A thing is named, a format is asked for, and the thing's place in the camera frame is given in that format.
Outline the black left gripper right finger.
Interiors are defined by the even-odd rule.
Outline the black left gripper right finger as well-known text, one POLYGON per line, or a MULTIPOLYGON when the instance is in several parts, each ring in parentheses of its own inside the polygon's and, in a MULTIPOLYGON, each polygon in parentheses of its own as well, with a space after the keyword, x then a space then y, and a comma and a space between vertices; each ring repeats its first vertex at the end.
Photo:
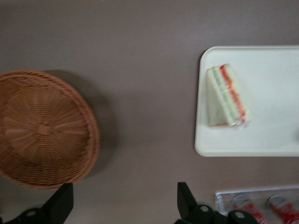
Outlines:
POLYGON ((186 182, 178 182, 177 207, 180 214, 175 224, 227 224, 228 218, 205 203, 197 203, 186 182))

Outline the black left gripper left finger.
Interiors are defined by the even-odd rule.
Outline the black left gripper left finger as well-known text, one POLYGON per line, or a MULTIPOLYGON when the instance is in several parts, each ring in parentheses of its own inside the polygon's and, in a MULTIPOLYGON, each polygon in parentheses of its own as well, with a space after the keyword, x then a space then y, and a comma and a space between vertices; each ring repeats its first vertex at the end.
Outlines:
POLYGON ((23 212, 17 218, 20 224, 63 224, 74 206, 73 184, 63 184, 41 207, 23 212))

